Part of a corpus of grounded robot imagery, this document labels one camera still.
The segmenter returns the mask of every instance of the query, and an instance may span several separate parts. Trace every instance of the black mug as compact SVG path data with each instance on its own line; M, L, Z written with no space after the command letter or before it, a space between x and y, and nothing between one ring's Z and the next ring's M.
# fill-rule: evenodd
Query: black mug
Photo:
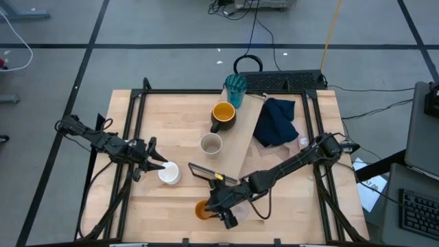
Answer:
M212 133L216 133L219 130L229 130L236 122L235 107L228 102L219 102L213 107L211 121Z

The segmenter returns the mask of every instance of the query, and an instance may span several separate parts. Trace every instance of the white paper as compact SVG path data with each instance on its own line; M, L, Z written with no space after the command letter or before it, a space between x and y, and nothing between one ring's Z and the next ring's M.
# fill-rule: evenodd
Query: white paper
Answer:
M363 163L363 161L360 158L356 158L353 163L353 167L355 171L365 166L367 166L367 164ZM368 185L369 187L376 189L379 192L383 192L383 189L385 187L385 184L387 184L387 181L381 176L375 176L369 180L364 181L363 183L365 185ZM360 183L357 183L357 189L358 189L361 205L365 210L367 210L367 212L370 213L373 207L375 206L375 203L377 203L379 194L367 188L366 186L361 185Z

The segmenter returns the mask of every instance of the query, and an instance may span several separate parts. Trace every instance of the orange cup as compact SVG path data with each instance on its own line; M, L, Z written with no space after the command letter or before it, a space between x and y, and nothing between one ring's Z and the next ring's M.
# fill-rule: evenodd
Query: orange cup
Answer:
M214 215L214 212L204 210L206 203L207 200L201 200L195 205L195 215L200 220L208 220L212 215Z

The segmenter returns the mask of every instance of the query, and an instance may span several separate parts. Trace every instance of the yellow cable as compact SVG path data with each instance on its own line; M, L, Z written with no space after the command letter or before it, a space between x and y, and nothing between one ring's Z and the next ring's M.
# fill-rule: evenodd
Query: yellow cable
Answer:
M335 14L334 14L334 17L332 19L331 29L329 30L327 42L324 45L323 58L322 58L322 62L320 63L320 71L321 72L323 72L323 64L324 64L324 60L327 58L328 45L329 45L329 42L331 41L332 31L334 30L335 22L337 21L338 12L340 11L340 6L342 5L342 2L343 2L343 0L338 0L337 9L335 10Z

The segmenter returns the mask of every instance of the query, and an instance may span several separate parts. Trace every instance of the white cable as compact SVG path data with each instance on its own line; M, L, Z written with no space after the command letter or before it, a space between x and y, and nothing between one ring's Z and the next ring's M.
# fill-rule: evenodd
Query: white cable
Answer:
M27 64L23 67L19 67L19 68L13 68L13 69L7 69L7 70L3 70L0 69L0 73L1 72L11 72L11 71L18 71L21 69L25 69L27 66L29 66L30 62L32 61L32 58L34 58L34 53L32 52L32 50L30 49L29 45L26 44L26 42L19 36L19 34L17 34L15 32L15 29L12 27L11 23L9 22L8 18L6 18L6 16L3 14L2 11L0 11L0 14L3 16L3 18L6 20L6 22L8 23L9 27L11 28L11 30L14 32L14 34L21 40L21 42L23 42L23 44L25 44L25 46L29 49L30 51L30 59L29 62L27 62Z

